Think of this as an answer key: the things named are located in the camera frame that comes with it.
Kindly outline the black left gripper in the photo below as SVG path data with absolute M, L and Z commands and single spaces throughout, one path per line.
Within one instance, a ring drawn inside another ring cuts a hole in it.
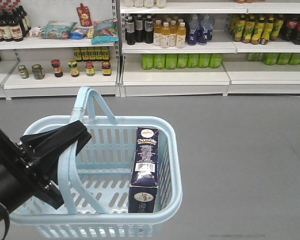
M 57 210 L 64 204 L 57 187 L 57 159 L 72 144 L 76 144 L 77 155 L 91 138 L 79 120 L 53 130 L 24 135 L 20 145 L 0 129 L 0 164 L 26 192 Z

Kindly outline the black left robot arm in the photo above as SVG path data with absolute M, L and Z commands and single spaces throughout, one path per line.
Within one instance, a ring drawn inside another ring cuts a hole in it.
M 10 228 L 10 214 L 31 197 L 54 209 L 64 204 L 61 190 L 66 180 L 58 169 L 59 158 L 71 145 L 77 155 L 91 137 L 80 120 L 23 135 L 19 144 L 0 128 L 0 222 L 4 222 L 4 237 Z

